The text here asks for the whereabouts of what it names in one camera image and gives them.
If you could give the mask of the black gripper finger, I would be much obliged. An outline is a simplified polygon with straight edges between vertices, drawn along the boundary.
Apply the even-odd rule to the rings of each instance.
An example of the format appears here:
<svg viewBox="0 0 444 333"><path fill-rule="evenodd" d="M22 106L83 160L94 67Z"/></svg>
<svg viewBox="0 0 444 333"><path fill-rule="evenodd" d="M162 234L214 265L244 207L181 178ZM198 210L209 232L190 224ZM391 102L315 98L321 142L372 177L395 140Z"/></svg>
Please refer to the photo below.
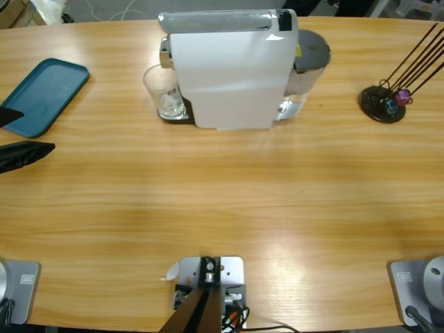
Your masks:
<svg viewBox="0 0 444 333"><path fill-rule="evenodd" d="M22 141L1 146L1 173L32 164L56 148L54 143Z"/></svg>
<svg viewBox="0 0 444 333"><path fill-rule="evenodd" d="M7 107L0 107L0 127L3 128L24 116L23 112Z"/></svg>

